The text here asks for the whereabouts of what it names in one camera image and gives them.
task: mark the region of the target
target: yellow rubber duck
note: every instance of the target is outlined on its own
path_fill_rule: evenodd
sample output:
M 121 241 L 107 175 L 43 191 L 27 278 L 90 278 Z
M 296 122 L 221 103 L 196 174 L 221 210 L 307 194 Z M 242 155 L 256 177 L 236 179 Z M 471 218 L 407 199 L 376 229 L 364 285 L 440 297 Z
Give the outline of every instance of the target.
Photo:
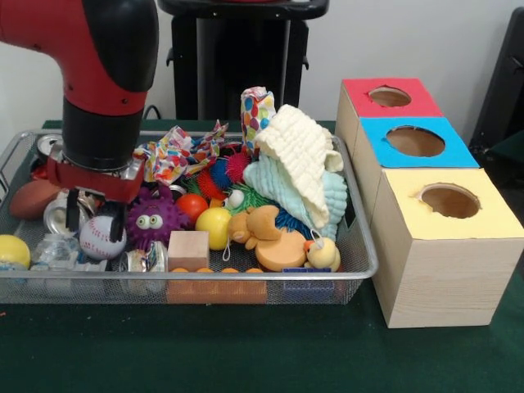
M 328 237 L 309 240 L 304 244 L 308 262 L 306 268 L 325 269 L 330 268 L 336 272 L 341 267 L 341 253 L 333 240 Z

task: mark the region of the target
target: black stand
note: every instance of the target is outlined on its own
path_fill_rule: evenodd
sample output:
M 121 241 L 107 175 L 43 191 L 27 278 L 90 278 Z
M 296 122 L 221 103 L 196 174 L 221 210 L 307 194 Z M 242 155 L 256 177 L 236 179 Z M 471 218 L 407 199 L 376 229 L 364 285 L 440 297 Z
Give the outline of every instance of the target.
M 472 146 L 491 148 L 524 129 L 524 7 L 517 8 L 472 138 Z
M 265 86 L 277 109 L 298 106 L 309 29 L 329 0 L 230 3 L 159 0 L 171 25 L 177 118 L 237 119 L 240 95 Z
M 523 43 L 524 7 L 521 7 L 509 21 L 470 150 L 524 224 L 524 165 L 496 152 L 498 144 L 524 130 Z M 524 277 L 524 255 L 517 270 Z

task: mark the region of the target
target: crushed plastic bottle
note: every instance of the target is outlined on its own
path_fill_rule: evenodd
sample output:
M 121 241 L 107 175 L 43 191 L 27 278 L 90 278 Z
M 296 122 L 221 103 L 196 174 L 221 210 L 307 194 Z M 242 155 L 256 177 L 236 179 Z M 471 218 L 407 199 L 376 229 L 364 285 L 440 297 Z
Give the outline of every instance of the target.
M 75 237 L 48 233 L 31 255 L 31 270 L 73 270 L 81 255 Z

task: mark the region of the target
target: red box lid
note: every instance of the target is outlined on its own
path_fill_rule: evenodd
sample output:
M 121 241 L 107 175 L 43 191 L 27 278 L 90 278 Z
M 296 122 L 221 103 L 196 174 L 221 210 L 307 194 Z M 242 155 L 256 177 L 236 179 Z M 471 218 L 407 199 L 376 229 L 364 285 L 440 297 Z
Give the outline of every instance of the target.
M 443 117 L 416 78 L 344 79 L 359 117 Z

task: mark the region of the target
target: small white ball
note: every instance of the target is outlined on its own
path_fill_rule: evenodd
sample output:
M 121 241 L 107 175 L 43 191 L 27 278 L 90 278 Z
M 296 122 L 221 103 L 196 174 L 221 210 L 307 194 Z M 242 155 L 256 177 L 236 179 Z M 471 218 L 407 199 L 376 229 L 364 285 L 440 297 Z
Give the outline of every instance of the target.
M 226 199 L 226 207 L 236 209 L 244 202 L 244 192 L 233 190 L 231 195 Z
M 80 232 L 80 247 L 87 256 L 94 260 L 111 260 L 124 251 L 127 235 L 119 242 L 111 242 L 111 223 L 113 217 L 99 215 L 90 219 Z

